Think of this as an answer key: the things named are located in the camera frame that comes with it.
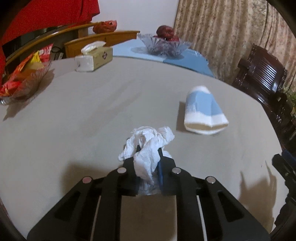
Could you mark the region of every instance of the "patterned curtain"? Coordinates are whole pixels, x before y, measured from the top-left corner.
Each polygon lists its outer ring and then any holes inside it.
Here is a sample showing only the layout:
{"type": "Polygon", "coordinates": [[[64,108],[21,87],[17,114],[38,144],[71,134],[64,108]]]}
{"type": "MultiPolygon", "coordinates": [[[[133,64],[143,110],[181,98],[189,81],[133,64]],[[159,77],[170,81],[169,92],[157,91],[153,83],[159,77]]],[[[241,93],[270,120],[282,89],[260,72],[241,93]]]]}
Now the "patterned curtain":
{"type": "Polygon", "coordinates": [[[175,32],[209,61],[216,78],[231,84],[252,44],[267,49],[288,70],[285,87],[296,91],[296,38],[266,0],[180,0],[175,32]]]}

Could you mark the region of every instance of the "gray tabletop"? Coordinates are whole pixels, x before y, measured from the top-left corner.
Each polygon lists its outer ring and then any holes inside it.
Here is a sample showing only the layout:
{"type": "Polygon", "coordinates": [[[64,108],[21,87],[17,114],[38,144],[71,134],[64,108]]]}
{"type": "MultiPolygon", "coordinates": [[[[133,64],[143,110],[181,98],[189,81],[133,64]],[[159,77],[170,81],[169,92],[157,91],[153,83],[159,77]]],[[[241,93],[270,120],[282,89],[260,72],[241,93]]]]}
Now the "gray tabletop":
{"type": "MultiPolygon", "coordinates": [[[[117,168],[140,126],[169,126],[176,137],[165,149],[176,165],[216,177],[271,231],[287,188],[271,165],[281,147],[258,102],[217,79],[152,61],[114,58],[77,73],[66,59],[51,69],[34,100],[0,106],[0,197],[25,237],[83,176],[117,168]],[[217,135],[184,130],[186,94],[197,85],[212,92],[229,120],[217,135]]],[[[125,198],[122,213],[123,240],[151,240],[151,230],[159,234],[153,240],[176,239],[173,198],[125,198]]]]}

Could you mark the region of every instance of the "logo on tissue box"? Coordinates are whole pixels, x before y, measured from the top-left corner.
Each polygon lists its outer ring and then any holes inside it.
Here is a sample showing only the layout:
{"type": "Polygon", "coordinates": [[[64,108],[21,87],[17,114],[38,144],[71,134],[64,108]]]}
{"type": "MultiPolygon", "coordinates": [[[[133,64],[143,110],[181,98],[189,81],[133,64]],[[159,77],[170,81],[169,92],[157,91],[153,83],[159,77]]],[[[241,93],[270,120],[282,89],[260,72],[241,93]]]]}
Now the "logo on tissue box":
{"type": "Polygon", "coordinates": [[[106,58],[107,58],[107,55],[108,55],[108,54],[104,51],[103,56],[102,56],[103,59],[106,59],[106,58]]]}

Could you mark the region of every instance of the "red cloth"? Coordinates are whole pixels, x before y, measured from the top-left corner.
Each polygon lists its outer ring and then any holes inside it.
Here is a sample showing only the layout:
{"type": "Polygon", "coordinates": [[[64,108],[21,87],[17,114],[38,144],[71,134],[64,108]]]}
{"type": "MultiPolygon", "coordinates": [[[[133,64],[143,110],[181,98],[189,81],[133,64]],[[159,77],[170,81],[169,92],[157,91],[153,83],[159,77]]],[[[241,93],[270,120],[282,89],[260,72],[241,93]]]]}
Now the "red cloth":
{"type": "Polygon", "coordinates": [[[0,40],[0,83],[5,70],[2,45],[35,30],[89,22],[99,13],[98,0],[31,0],[15,16],[0,40]]]}

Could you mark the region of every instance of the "white tissue paper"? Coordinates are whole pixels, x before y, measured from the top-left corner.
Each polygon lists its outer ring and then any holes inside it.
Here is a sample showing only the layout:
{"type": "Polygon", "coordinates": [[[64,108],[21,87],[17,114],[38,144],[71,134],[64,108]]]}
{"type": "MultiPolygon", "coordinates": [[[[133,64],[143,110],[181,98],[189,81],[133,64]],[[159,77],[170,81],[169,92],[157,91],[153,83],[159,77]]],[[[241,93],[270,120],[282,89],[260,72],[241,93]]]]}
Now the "white tissue paper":
{"type": "MultiPolygon", "coordinates": [[[[168,126],[161,127],[158,130],[149,126],[142,126],[134,129],[131,133],[132,136],[126,141],[126,146],[118,159],[123,161],[133,156],[136,175],[143,180],[139,194],[159,193],[157,173],[155,172],[157,163],[160,161],[158,149],[163,150],[164,146],[169,144],[175,136],[168,126]],[[141,150],[136,153],[138,145],[141,150]]],[[[164,150],[163,155],[172,158],[164,150]]]]}
{"type": "Polygon", "coordinates": [[[216,134],[228,126],[228,120],[207,87],[196,86],[187,94],[184,126],[203,135],[216,134]]]}

